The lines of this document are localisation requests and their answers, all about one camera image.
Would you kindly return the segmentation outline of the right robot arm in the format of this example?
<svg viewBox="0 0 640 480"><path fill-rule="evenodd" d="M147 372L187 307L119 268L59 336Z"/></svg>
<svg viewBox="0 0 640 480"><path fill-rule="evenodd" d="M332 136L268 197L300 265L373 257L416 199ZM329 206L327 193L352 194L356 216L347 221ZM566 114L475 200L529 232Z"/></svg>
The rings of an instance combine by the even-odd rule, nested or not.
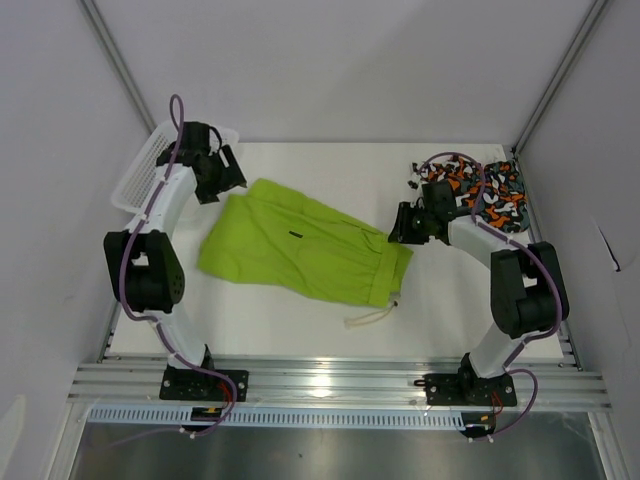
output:
<svg viewBox="0 0 640 480"><path fill-rule="evenodd" d="M455 247L490 272L493 323L452 374L416 380L427 402L438 406L487 406L497 396L516 403L509 366L530 343L553 336L568 317L569 302L555 248L523 245L484 222L476 207L458 205L448 181L427 183L415 203L398 206L388 240L423 245L431 239Z"/></svg>

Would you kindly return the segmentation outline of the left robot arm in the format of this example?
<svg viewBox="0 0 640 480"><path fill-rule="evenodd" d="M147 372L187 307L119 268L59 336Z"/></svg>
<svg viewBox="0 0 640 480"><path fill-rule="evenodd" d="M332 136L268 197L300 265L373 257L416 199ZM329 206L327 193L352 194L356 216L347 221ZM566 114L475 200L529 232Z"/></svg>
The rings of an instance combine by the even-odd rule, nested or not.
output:
<svg viewBox="0 0 640 480"><path fill-rule="evenodd" d="M188 121L153 163L154 179L141 209L121 231L105 235L103 248L115 299L134 322L147 322L169 354L168 365L187 369L182 388L197 400L216 390L206 342L183 305L186 276L172 238L191 198L201 205L247 186L221 130Z"/></svg>

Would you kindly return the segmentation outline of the white plastic basket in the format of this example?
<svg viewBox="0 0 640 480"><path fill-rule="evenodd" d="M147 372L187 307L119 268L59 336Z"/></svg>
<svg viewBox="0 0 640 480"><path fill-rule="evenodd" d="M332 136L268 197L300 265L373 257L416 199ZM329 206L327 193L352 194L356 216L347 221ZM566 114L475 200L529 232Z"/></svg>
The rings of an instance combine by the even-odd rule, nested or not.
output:
<svg viewBox="0 0 640 480"><path fill-rule="evenodd" d="M219 130L223 145L229 145L235 155L234 147L238 143L239 134L232 129L214 127ZM152 132L113 191L111 203L114 207L131 214L142 212L146 207L147 197L155 190L159 180L164 177L177 141L177 135L175 126L169 120L163 122ZM171 173L176 175L188 172L194 175L192 168L182 165L177 155ZM195 196L195 175L194 182L195 185L187 189L186 198L198 202Z"/></svg>

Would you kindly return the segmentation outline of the lime green shorts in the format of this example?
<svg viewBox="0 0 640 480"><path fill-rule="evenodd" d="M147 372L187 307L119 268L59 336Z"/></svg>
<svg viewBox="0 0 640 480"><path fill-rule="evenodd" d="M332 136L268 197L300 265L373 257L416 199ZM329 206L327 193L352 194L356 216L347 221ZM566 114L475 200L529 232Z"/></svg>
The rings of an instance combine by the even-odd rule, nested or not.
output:
<svg viewBox="0 0 640 480"><path fill-rule="evenodd" d="M370 313L375 323L397 307L412 251L377 228L267 179L230 195L201 243L197 266L238 283L278 286L310 299Z"/></svg>

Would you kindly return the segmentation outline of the orange camouflage shorts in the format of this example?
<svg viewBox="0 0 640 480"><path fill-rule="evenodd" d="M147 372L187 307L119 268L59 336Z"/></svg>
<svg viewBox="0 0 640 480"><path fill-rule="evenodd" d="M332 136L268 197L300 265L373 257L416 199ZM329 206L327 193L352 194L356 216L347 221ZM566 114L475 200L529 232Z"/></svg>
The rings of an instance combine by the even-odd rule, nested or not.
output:
<svg viewBox="0 0 640 480"><path fill-rule="evenodd" d="M446 180L458 207L478 206L477 214L491 227L507 234L529 229L528 197L514 161L476 164L461 155L440 154L411 164L411 188Z"/></svg>

